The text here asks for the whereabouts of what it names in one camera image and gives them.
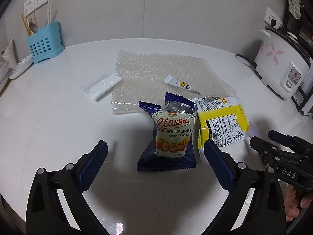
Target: rice cooker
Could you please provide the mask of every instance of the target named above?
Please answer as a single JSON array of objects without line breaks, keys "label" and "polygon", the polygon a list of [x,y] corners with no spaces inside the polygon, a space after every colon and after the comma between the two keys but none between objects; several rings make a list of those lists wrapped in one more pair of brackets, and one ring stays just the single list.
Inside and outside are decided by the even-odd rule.
[{"label": "rice cooker", "polygon": [[269,85],[283,99],[289,99],[311,67],[309,54],[292,33],[271,26],[265,29],[262,30],[264,40],[255,58],[256,71],[266,86]]}]

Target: crown cookies label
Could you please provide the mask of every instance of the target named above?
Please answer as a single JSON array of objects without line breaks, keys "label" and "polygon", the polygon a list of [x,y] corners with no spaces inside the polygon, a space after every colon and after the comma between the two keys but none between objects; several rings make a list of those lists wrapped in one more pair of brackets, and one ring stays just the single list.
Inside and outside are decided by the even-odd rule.
[{"label": "crown cookies label", "polygon": [[152,115],[157,123],[155,154],[182,157],[193,131],[195,117],[187,113],[157,111]]}]

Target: small snack stick packet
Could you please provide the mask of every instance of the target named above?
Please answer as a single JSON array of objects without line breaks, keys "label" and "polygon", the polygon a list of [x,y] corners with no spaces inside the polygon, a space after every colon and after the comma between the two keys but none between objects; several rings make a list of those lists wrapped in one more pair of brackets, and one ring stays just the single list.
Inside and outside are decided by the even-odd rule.
[{"label": "small snack stick packet", "polygon": [[179,88],[182,88],[183,90],[186,90],[186,91],[189,91],[189,92],[192,92],[194,94],[197,94],[197,95],[201,95],[198,91],[196,91],[194,88],[192,88],[190,85],[188,85],[187,83],[177,79],[177,78],[174,78],[172,75],[168,75],[164,82],[166,84],[170,84],[172,86],[177,86]]},{"label": "small snack stick packet", "polygon": [[171,93],[165,94],[166,110],[160,105],[139,102],[155,122],[153,139],[142,153],[137,171],[195,168],[197,161],[191,142],[195,124],[195,103]]}]

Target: spoon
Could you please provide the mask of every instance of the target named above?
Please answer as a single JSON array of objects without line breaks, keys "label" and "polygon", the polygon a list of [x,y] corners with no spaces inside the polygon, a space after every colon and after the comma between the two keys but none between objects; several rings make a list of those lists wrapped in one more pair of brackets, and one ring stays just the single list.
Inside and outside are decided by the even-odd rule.
[{"label": "spoon", "polygon": [[29,22],[29,29],[33,33],[37,33],[38,32],[38,26],[36,24],[34,24],[33,22]]}]

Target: kitchen counter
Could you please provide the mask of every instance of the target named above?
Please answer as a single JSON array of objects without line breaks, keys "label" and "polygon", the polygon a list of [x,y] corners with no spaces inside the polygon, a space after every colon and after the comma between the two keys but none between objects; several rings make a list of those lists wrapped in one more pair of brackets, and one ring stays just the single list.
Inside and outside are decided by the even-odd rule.
[{"label": "kitchen counter", "polygon": [[[91,79],[115,71],[121,48],[204,58],[236,90],[263,138],[274,129],[311,141],[313,120],[302,116],[292,100],[280,99],[232,53],[156,39],[71,46],[56,58],[33,65],[0,98],[0,193],[22,219],[36,170],[59,170],[75,163],[99,140],[107,142],[109,154],[83,196],[110,234],[122,230],[122,234],[201,234],[223,205],[228,191],[198,153],[195,169],[137,172],[136,163],[152,137],[152,119],[144,112],[113,115],[112,91],[99,101],[83,92]],[[263,169],[248,140],[222,150],[251,169]],[[60,190],[59,196],[70,224],[77,227]]]}]

